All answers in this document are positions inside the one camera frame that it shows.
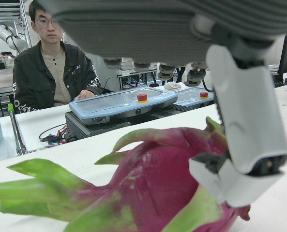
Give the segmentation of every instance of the eyeglasses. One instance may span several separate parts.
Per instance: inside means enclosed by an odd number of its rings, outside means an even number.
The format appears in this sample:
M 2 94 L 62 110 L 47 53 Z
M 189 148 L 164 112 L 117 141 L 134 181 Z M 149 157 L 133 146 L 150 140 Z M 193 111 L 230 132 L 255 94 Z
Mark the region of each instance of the eyeglasses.
M 38 18 L 38 19 L 35 19 L 35 22 L 36 21 L 38 22 L 41 28 L 47 28 L 49 22 L 51 22 L 54 28 L 60 28 L 60 25 L 54 19 L 47 20 L 46 18 Z

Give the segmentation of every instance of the black jacket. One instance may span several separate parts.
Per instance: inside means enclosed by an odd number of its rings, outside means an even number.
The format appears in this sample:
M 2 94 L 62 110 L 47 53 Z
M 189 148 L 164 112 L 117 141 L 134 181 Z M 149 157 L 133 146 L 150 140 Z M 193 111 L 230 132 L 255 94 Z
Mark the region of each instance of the black jacket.
M 83 89 L 100 95 L 102 89 L 91 60 L 78 47 L 63 42 L 61 45 L 66 55 L 64 83 L 71 98 Z M 41 54 L 41 41 L 15 58 L 13 93 L 17 113 L 53 107 L 55 87 Z

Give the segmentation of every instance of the black hair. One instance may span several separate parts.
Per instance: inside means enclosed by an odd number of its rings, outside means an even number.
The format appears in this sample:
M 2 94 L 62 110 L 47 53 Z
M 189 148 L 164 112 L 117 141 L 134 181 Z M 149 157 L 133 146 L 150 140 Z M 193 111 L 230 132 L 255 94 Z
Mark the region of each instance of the black hair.
M 29 16 L 31 18 L 32 21 L 35 21 L 35 17 L 36 17 L 36 10 L 42 10 L 45 12 L 45 9 L 38 3 L 37 0 L 33 0 L 28 8 L 29 11 Z

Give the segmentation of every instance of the beige shirt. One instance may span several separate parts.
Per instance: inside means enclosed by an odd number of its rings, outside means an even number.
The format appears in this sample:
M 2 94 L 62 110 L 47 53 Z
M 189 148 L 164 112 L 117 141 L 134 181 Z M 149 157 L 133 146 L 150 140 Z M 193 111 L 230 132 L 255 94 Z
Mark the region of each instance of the beige shirt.
M 50 56 L 42 53 L 45 65 L 51 72 L 56 83 L 54 106 L 68 104 L 72 99 L 68 92 L 63 75 L 65 68 L 66 55 L 63 49 L 57 55 Z

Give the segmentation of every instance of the man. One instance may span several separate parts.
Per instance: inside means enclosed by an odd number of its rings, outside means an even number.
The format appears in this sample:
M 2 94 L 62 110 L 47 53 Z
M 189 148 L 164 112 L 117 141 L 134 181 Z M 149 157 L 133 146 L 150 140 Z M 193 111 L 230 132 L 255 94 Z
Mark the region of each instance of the man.
M 102 92 L 91 60 L 63 43 L 63 30 L 39 3 L 30 3 L 31 27 L 39 43 L 20 53 L 13 68 L 15 111 L 29 112 L 68 104 Z

